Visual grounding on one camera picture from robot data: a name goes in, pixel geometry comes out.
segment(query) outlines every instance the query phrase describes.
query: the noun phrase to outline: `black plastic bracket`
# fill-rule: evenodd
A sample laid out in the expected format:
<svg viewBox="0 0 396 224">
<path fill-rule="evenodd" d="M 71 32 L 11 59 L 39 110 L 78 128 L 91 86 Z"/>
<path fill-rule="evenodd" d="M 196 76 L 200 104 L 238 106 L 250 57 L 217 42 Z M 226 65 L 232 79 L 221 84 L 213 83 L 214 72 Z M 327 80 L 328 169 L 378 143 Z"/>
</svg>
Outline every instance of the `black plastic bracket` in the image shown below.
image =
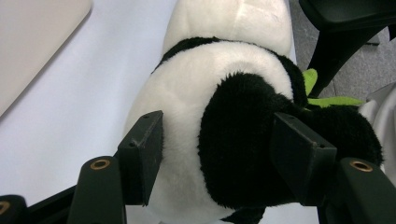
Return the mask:
<svg viewBox="0 0 396 224">
<path fill-rule="evenodd" d="M 95 158 L 81 167 L 67 223 L 126 223 L 119 163 L 115 158 Z"/>
<path fill-rule="evenodd" d="M 163 158 L 163 112 L 142 116 L 120 142 L 115 157 L 120 162 L 125 203 L 149 204 Z"/>
<path fill-rule="evenodd" d="M 297 201 L 322 205 L 337 149 L 297 118 L 281 113 L 275 114 L 270 146 L 272 162 Z"/>
<path fill-rule="evenodd" d="M 396 223 L 396 188 L 374 164 L 344 158 L 320 224 Z"/>
<path fill-rule="evenodd" d="M 0 223 L 26 224 L 27 214 L 26 202 L 21 196 L 0 196 Z"/>
<path fill-rule="evenodd" d="M 76 186 L 65 189 L 29 207 L 30 223 L 66 223 Z"/>
</svg>

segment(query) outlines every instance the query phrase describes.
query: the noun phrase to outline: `white fur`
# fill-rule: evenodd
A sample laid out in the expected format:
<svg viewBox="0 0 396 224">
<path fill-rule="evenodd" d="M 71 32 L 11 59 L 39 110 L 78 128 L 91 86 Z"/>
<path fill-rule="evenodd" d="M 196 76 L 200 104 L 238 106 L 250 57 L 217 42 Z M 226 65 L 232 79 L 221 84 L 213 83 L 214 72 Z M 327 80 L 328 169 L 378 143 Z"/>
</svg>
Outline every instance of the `white fur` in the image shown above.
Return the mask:
<svg viewBox="0 0 396 224">
<path fill-rule="evenodd" d="M 201 118 L 217 85 L 238 71 L 263 77 L 292 99 L 289 76 L 273 54 L 254 45 L 219 42 L 180 52 L 163 63 L 134 102 L 127 130 L 140 116 L 163 111 L 163 162 L 148 209 L 165 223 L 207 223 L 233 212 L 208 194 L 197 146 Z"/>
<path fill-rule="evenodd" d="M 196 36 L 254 43 L 289 57 L 290 14 L 284 0 L 179 0 L 163 53 Z"/>
</svg>

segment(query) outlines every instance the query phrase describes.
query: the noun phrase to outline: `stuffed panda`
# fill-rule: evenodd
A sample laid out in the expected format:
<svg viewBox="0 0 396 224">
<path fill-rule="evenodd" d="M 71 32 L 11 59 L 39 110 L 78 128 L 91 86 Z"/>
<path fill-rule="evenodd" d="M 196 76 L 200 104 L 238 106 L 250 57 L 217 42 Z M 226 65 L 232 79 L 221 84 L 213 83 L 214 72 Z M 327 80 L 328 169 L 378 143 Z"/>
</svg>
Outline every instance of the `stuffed panda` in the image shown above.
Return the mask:
<svg viewBox="0 0 396 224">
<path fill-rule="evenodd" d="M 147 209 L 167 224 L 259 223 L 265 207 L 295 202 L 269 158 L 275 112 L 338 147 L 337 159 L 379 164 L 380 145 L 356 110 L 308 111 L 289 59 L 283 0 L 179 0 L 163 58 L 139 92 L 126 129 L 163 111 L 163 161 Z"/>
</svg>

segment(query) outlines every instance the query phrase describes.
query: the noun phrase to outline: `black fur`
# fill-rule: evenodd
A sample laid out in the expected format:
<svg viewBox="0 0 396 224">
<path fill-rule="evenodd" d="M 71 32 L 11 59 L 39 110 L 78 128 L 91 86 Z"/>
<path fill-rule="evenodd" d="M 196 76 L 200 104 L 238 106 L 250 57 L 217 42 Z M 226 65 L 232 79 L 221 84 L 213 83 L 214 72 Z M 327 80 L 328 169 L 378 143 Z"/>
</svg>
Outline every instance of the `black fur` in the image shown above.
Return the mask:
<svg viewBox="0 0 396 224">
<path fill-rule="evenodd" d="M 222 221 L 238 223 L 238 224 L 257 224 L 262 219 L 265 208 L 247 208 L 234 212 L 229 217 L 222 219 Z"/>
<path fill-rule="evenodd" d="M 268 152 L 274 113 L 294 109 L 257 75 L 235 74 L 218 85 L 202 118 L 198 146 L 215 202 L 240 209 L 294 200 Z"/>
<path fill-rule="evenodd" d="M 177 55 L 181 51 L 193 49 L 193 48 L 199 47 L 201 45 L 216 43 L 216 42 L 220 42 L 220 41 L 223 41 L 223 40 L 218 39 L 216 37 L 211 37 L 211 38 L 194 37 L 194 38 L 190 38 L 190 39 L 184 39 L 184 40 L 178 42 L 176 45 L 174 45 L 171 49 L 169 49 L 163 55 L 163 58 L 161 59 L 160 63 L 157 65 L 157 67 L 155 69 L 157 69 L 161 64 L 168 61 L 170 58 Z"/>
<path fill-rule="evenodd" d="M 301 107 L 306 107 L 308 100 L 306 99 L 305 84 L 303 73 L 300 69 L 287 57 L 278 55 L 277 53 L 272 53 L 280 60 L 283 67 L 285 67 L 286 72 L 289 75 L 291 82 L 291 89 L 293 91 L 294 103 Z"/>
<path fill-rule="evenodd" d="M 355 157 L 380 165 L 381 145 L 370 123 L 350 106 L 334 105 L 305 111 L 297 116 L 303 123 L 337 147 L 337 160 Z"/>
<path fill-rule="evenodd" d="M 291 114 L 337 147 L 336 159 L 356 157 L 379 165 L 381 146 L 368 121 L 349 106 L 304 110 L 276 94 L 262 77 L 228 76 L 205 109 L 199 135 L 201 170 L 212 199 L 238 212 L 225 220 L 257 224 L 266 206 L 296 202 L 270 161 L 275 112 Z"/>
</svg>

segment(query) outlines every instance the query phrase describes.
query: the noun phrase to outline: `black chair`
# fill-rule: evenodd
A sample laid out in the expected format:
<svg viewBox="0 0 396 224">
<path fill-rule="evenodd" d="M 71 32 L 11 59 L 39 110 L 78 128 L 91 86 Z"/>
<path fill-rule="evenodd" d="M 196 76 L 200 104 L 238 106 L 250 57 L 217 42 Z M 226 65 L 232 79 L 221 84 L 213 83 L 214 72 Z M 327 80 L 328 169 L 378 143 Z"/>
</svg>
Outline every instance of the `black chair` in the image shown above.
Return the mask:
<svg viewBox="0 0 396 224">
<path fill-rule="evenodd" d="M 311 97 L 318 97 L 344 63 L 385 27 L 396 30 L 396 0 L 299 0 L 319 30 L 308 68 L 318 71 Z"/>
</svg>

